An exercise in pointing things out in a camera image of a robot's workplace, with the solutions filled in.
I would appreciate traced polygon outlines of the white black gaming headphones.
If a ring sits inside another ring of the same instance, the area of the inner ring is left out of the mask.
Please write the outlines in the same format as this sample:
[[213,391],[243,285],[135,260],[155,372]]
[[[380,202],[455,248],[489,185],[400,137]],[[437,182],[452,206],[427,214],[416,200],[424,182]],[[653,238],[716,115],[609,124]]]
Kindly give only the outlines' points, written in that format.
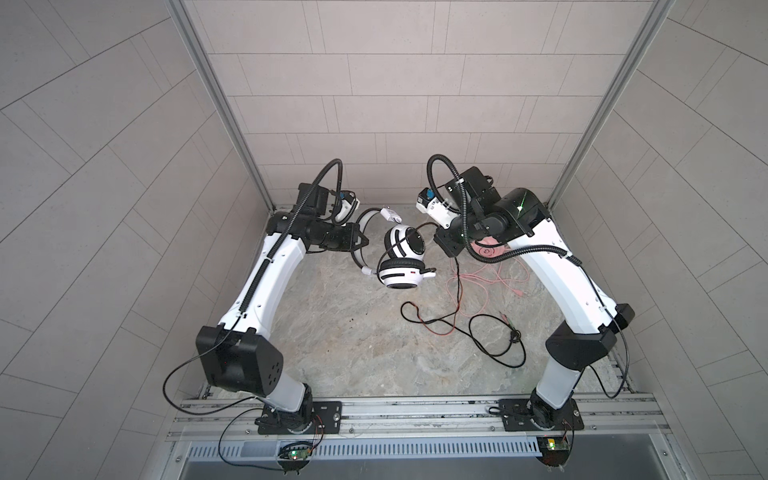
[[[376,216],[391,222],[393,226],[385,233],[382,259],[375,268],[368,266],[363,256],[363,248],[369,244],[364,235],[365,229]],[[394,210],[368,208],[356,222],[358,231],[353,235],[353,262],[367,276],[375,276],[387,288],[407,290],[418,287],[424,279],[434,278],[436,269],[429,268],[424,262],[425,241],[418,229],[402,222]]]

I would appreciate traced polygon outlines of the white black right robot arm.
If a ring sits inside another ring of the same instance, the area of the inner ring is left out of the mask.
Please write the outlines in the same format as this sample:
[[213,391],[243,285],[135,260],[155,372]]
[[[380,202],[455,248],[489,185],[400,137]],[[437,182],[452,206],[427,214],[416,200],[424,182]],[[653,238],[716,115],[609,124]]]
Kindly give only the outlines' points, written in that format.
[[438,223],[434,240],[447,256],[467,252],[486,264],[522,258],[562,311],[563,322],[545,342],[544,373],[518,416],[540,430],[574,429],[575,387],[622,340],[634,310],[594,283],[532,191],[500,195],[478,168],[459,172],[443,154],[428,159],[426,176],[419,206]]

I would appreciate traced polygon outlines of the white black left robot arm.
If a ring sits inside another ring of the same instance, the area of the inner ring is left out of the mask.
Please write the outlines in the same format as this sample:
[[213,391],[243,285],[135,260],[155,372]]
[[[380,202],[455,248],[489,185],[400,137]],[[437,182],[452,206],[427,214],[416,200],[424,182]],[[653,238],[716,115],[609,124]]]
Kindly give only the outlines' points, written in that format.
[[331,160],[311,183],[301,184],[295,206],[269,220],[261,253],[232,307],[195,339],[209,385],[253,395],[275,427],[294,433],[313,422],[313,398],[307,384],[284,372],[283,355],[269,341],[277,308],[311,247],[351,253],[363,242],[342,210],[348,193],[321,184],[330,171],[341,179],[342,161]]

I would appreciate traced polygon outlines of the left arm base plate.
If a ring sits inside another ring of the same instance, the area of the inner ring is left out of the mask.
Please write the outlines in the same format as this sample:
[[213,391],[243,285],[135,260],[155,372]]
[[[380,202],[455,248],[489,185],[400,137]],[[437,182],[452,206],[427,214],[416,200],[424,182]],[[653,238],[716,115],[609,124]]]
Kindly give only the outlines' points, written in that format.
[[338,434],[343,404],[340,401],[314,401],[311,409],[303,405],[298,412],[283,412],[265,406],[255,421],[260,435],[311,434],[317,431]]

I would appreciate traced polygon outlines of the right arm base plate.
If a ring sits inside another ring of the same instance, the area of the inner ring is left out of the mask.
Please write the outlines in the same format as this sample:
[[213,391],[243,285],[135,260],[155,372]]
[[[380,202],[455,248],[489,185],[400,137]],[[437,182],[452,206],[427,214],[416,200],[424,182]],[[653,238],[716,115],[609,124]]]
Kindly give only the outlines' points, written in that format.
[[497,408],[506,432],[584,429],[584,421],[573,398],[559,409],[539,398],[501,399]]

